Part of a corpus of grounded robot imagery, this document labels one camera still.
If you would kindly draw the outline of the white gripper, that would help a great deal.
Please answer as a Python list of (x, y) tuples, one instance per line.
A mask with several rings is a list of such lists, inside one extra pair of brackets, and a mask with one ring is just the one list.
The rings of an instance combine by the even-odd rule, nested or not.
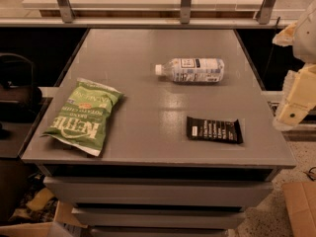
[[(293, 55), (305, 63), (316, 63), (316, 0), (299, 17), (273, 38), (273, 44), (293, 45)], [(283, 96), (273, 121), (275, 129), (289, 131), (316, 107), (316, 64), (289, 70), (282, 86)]]

